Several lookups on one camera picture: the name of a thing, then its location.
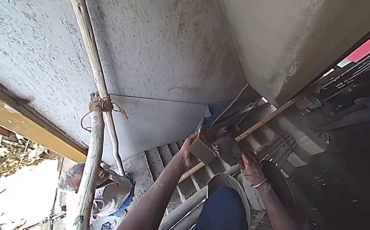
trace wooden plank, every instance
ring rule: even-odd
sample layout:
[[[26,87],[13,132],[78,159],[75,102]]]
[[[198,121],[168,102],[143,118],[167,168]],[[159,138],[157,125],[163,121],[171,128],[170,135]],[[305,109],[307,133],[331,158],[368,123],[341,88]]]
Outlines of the wooden plank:
[[[86,159],[87,150],[75,144],[63,131],[1,84],[0,125],[73,161]]]
[[[90,113],[91,133],[89,151],[84,166],[82,179],[77,192],[77,215],[73,224],[76,230],[89,229],[91,210],[93,208],[94,191],[97,186],[98,171],[103,153],[104,121],[101,107]]]

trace wooden pole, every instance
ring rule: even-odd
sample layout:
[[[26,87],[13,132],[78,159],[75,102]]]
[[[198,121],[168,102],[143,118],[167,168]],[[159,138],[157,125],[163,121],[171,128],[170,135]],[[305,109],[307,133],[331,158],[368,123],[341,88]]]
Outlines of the wooden pole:
[[[239,97],[240,97],[240,95],[242,95],[242,93],[243,93],[243,91],[245,91],[245,89],[247,88],[249,86],[249,84],[246,84],[244,87],[243,87],[243,89],[239,92],[239,94],[235,97],[235,99],[233,99],[233,101],[232,102],[230,102],[230,104],[228,105],[228,107],[226,107],[226,109],[223,111],[223,112],[221,112],[220,114],[219,114],[219,116],[212,122],[212,124],[211,125],[209,125],[209,128],[212,128],[212,126],[215,124],[215,122],[217,122],[218,120],[219,120],[219,118],[220,117],[222,117],[222,115],[226,112],[226,111],[228,111],[228,109],[239,99]]]
[[[91,134],[90,145],[87,153],[86,164],[80,182],[78,196],[78,214],[75,217],[73,227],[75,230],[88,230],[93,207],[94,191],[98,179],[98,171],[103,152],[104,121],[101,107],[96,107],[90,113]]]
[[[107,98],[110,95],[107,92],[107,86],[104,79],[103,69],[101,67],[100,56],[98,54],[96,39],[94,38],[93,27],[91,26],[90,15],[87,11],[85,0],[71,0],[73,10],[76,15],[77,23],[79,24],[80,32],[83,37],[84,45],[86,47],[87,55],[89,56],[91,69],[96,82],[98,94],[100,98]],[[104,121],[110,134],[111,144],[113,146],[113,156],[117,163],[118,173],[124,175],[124,168],[120,154],[118,153],[118,139],[114,126],[112,112],[104,112]]]

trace rope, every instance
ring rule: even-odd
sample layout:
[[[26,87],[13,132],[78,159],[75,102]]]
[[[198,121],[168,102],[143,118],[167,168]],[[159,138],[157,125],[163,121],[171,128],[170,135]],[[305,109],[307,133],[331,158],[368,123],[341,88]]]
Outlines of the rope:
[[[80,126],[81,128],[83,128],[84,130],[86,130],[87,132],[91,133],[91,127],[84,127],[83,126],[83,119],[88,115],[90,114],[91,112],[93,112],[96,107],[100,107],[101,110],[103,112],[110,112],[110,111],[115,111],[115,112],[121,112],[125,118],[127,119],[128,121],[128,116],[127,116],[127,113],[116,103],[116,102],[112,102],[111,101],[111,98],[110,98],[110,95],[108,97],[103,97],[103,98],[91,98],[91,101],[89,103],[89,112],[86,113],[81,119],[80,119]]]

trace wooden stick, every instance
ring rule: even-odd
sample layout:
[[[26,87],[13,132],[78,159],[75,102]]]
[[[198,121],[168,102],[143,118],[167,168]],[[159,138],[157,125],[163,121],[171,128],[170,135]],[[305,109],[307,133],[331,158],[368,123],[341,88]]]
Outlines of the wooden stick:
[[[90,65],[93,71],[94,81],[96,82],[98,94],[101,98],[107,98],[109,97],[109,94],[107,92],[107,86],[104,79],[103,69],[101,67],[100,56],[97,50],[96,39],[94,38],[93,27],[91,26],[90,15],[87,11],[86,1],[71,0],[71,4],[73,5],[77,23],[79,24],[87,55],[89,56]],[[113,146],[113,156],[117,163],[118,172],[120,175],[124,175],[124,168],[122,166],[120,154],[118,153],[118,139],[114,126],[112,112],[104,112],[103,115],[105,123],[107,125],[107,129],[110,134],[111,143]]]
[[[88,230],[93,207],[94,191],[100,169],[101,156],[103,153],[104,140],[104,121],[101,107],[96,107],[90,113],[91,133],[90,145],[87,153],[86,164],[83,170],[82,180],[80,182],[78,196],[78,214],[73,224],[76,230]]]
[[[215,124],[215,122],[217,122],[219,120],[219,118],[226,112],[228,111],[228,109],[239,99],[240,95],[242,95],[243,91],[245,91],[245,89],[249,86],[249,84],[246,84],[243,89],[239,92],[239,94],[236,96],[235,99],[233,99],[232,102],[230,102],[230,104],[228,105],[228,107],[226,107],[226,109],[221,112],[219,114],[219,116],[212,122],[212,124],[209,126],[209,128],[212,128],[212,126]]]
[[[254,126],[250,127],[248,130],[246,130],[244,133],[240,134],[238,137],[235,138],[237,142],[240,142],[245,137],[249,136],[251,133],[262,127],[265,123],[268,123],[271,119],[279,115],[281,112],[285,111],[287,108],[289,108],[291,105],[293,105],[295,102],[300,100],[302,96],[297,96],[290,101],[286,102],[282,107],[276,109],[269,115],[267,115],[265,118],[263,118],[260,122],[254,124]]]
[[[181,178],[179,179],[178,184],[181,183],[186,178],[188,178],[189,176],[191,176],[192,174],[194,174],[196,171],[202,169],[204,166],[205,166],[205,164],[203,162],[199,162],[198,165],[195,165],[193,168],[191,168],[190,170],[188,170],[184,174],[182,174]]]

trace concrete wall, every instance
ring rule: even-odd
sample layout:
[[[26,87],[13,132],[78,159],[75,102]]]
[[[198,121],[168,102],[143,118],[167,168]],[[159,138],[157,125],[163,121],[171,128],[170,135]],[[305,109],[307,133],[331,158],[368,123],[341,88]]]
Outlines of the concrete wall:
[[[87,5],[109,92],[140,97],[118,99],[131,118],[115,114],[123,159],[186,138],[205,104],[232,100],[246,84],[214,1]],[[77,144],[88,143],[80,118],[96,87],[70,1],[0,0],[0,83]]]
[[[370,1],[221,0],[249,84],[280,106],[370,31]]]

